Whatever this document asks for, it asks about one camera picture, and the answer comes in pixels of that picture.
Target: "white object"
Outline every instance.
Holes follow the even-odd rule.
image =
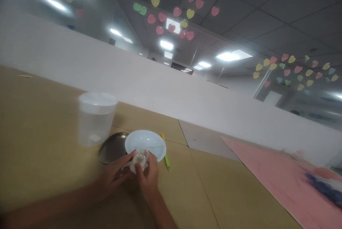
[[[130,133],[125,141],[125,149],[127,153],[131,153],[134,149],[144,148],[152,152],[161,161],[166,154],[166,145],[158,134],[149,130],[137,130]]]
[[[125,37],[123,37],[123,39],[125,40],[125,41],[127,41],[127,42],[129,42],[129,43],[131,43],[131,44],[133,44],[133,42],[129,39],[129,38],[125,38]]]
[[[122,35],[120,34],[119,31],[115,30],[115,29],[110,29],[110,31],[116,35],[119,35],[120,37],[122,37]]]
[[[130,171],[132,171],[134,174],[136,174],[135,164],[140,163],[141,168],[144,171],[145,168],[147,168],[149,166],[148,160],[149,160],[149,151],[147,149],[144,149],[144,148],[139,148],[135,152],[135,154],[132,158],[132,161],[127,162],[126,165],[124,165],[121,170],[123,170],[124,167],[129,166]]]
[[[194,66],[194,68],[199,70],[199,71],[203,69],[201,66],[198,66],[198,65]]]
[[[102,144],[109,136],[118,100],[106,93],[84,93],[79,98],[78,142]]]
[[[234,61],[234,60],[240,59],[239,56],[237,56],[235,54],[228,53],[228,52],[219,54],[216,57],[221,59],[221,60],[223,60],[223,61],[226,61],[226,62],[230,62],[230,61]]]
[[[249,57],[253,57],[250,54],[245,53],[244,51],[241,51],[241,50],[235,50],[234,52],[232,52],[232,54],[237,55],[239,57],[239,60],[246,59]]]
[[[173,54],[165,51],[165,52],[164,52],[164,56],[165,56],[166,58],[172,59]]]
[[[49,4],[53,5],[54,7],[58,8],[58,9],[65,10],[65,7],[56,1],[53,1],[53,0],[46,0],[46,1],[48,1]]]
[[[180,24],[179,22],[176,22],[176,21],[174,21],[174,20],[172,20],[172,19],[170,19],[170,18],[167,18],[167,19],[166,19],[166,25],[165,25],[165,27],[166,27],[167,30],[169,29],[169,25],[170,25],[170,24],[176,26],[174,33],[179,34],[179,32],[181,32],[181,24]]]
[[[206,62],[200,62],[198,65],[201,65],[202,67],[205,67],[205,68],[208,68],[211,66],[209,63],[206,63]]]
[[[266,96],[264,103],[270,104],[272,106],[276,106],[281,97],[282,97],[281,94],[278,94],[274,91],[270,91],[268,95]]]
[[[166,41],[164,41],[164,40],[161,40],[161,41],[160,41],[160,45],[161,45],[163,48],[167,49],[167,50],[172,50],[172,49],[173,49],[173,44],[171,44],[171,43],[169,43],[169,42],[166,42]]]

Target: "table surface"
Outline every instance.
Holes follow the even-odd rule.
[[[99,146],[77,142],[84,91],[0,67],[0,207],[11,210],[91,182],[103,169]],[[164,132],[171,170],[159,189],[179,228],[301,228],[239,161],[190,149],[177,119],[119,103],[111,129]],[[136,182],[62,217],[61,228],[154,228]]]

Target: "pink paper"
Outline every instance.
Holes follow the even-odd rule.
[[[314,166],[277,151],[221,139],[303,228],[341,228],[342,210],[306,181],[304,173]]]

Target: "clear plastic container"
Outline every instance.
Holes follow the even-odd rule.
[[[79,98],[78,142],[102,144],[109,136],[118,100],[107,93],[84,93]]]

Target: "ceiling light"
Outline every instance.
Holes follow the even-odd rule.
[[[165,56],[166,58],[172,59],[173,54],[171,54],[171,53],[165,51],[165,52],[164,52],[164,56]]]
[[[121,36],[121,34],[120,34],[120,33],[119,33],[117,30],[110,29],[110,31],[111,31],[112,33],[116,34],[116,35],[119,35],[119,36]]]
[[[201,65],[202,67],[205,67],[205,68],[208,68],[211,66],[209,63],[206,63],[206,62],[200,62],[199,65]]]
[[[181,25],[180,25],[180,23],[179,23],[179,22],[176,22],[176,21],[174,21],[174,20],[172,20],[172,19],[170,19],[170,18],[167,18],[167,19],[166,19],[166,25],[165,25],[165,27],[166,27],[167,30],[169,29],[169,24],[175,25],[175,26],[176,26],[176,29],[175,29],[174,32],[177,33],[177,34],[179,34],[179,32],[181,31]]]
[[[194,66],[193,68],[194,68],[194,69],[197,69],[197,70],[199,70],[199,71],[200,71],[201,69],[203,69],[201,66],[198,66],[198,65]]]
[[[340,113],[335,113],[335,112],[333,112],[333,111],[325,111],[326,113],[330,113],[330,114],[333,114],[333,115],[342,115],[342,114],[340,114]]]
[[[242,60],[242,59],[245,59],[245,58],[249,58],[249,57],[253,57],[250,54],[245,53],[245,52],[243,52],[241,50],[235,50],[234,52],[232,52],[232,54],[237,55],[238,57],[240,57],[239,60]]]
[[[129,43],[132,43],[133,44],[133,42],[129,39],[129,38],[125,38],[125,37],[123,37],[124,38],[124,40],[126,40],[127,42],[129,42]]]
[[[167,49],[167,50],[172,50],[172,49],[173,49],[173,44],[171,44],[171,43],[169,43],[169,42],[166,42],[166,41],[164,41],[164,40],[161,40],[161,41],[160,41],[160,45],[161,45],[163,48]]]
[[[230,62],[230,61],[234,61],[234,60],[239,60],[240,59],[239,56],[237,56],[235,54],[228,53],[228,52],[219,54],[216,57],[221,59],[221,60],[223,60],[223,61],[226,61],[226,62]]]
[[[48,1],[51,5],[53,5],[54,7],[58,9],[65,10],[65,7],[56,1],[53,1],[53,0],[46,0],[46,1]]]

